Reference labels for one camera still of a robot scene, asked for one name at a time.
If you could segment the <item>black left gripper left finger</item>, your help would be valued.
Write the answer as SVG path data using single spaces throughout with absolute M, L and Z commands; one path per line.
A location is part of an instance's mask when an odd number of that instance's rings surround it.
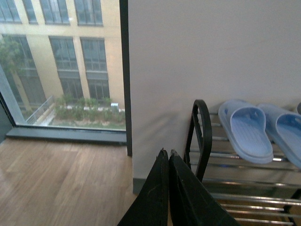
M 119 226 L 166 226 L 168 222 L 169 161 L 161 149 L 137 198 Z

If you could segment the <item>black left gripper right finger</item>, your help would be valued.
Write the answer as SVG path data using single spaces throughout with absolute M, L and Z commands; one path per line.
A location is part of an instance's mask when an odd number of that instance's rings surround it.
M 238 226 L 239 223 L 213 198 L 183 159 L 171 151 L 169 202 L 174 226 Z

